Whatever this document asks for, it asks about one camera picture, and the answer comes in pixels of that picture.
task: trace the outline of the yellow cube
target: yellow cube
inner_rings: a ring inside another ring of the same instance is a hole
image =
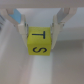
[[[29,27],[27,46],[29,55],[50,55],[50,27]]]

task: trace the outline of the blue object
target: blue object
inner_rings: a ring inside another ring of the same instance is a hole
[[[21,22],[21,14],[17,9],[14,9],[14,14],[9,14],[9,16],[11,16],[18,23]]]

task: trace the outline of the black letter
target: black letter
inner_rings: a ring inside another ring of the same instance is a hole
[[[43,39],[45,39],[45,31],[43,31],[43,34],[32,34],[32,35],[43,35]]]
[[[34,51],[34,52],[36,52],[36,53],[40,52],[40,51],[41,51],[41,49],[45,49],[45,51],[43,51],[43,53],[47,51],[47,49],[46,49],[46,48],[40,48],[40,49],[39,49],[39,51],[35,51],[35,49],[36,49],[36,48],[37,48],[37,47],[33,48],[33,51]]]

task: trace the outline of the yellow block's top face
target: yellow block's top face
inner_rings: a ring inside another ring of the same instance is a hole
[[[49,27],[29,27],[28,44],[51,44]]]
[[[27,46],[29,55],[50,55],[50,27],[29,27]]]

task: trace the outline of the yellow block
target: yellow block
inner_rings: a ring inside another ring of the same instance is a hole
[[[50,27],[29,27],[27,46],[29,55],[50,55]]]

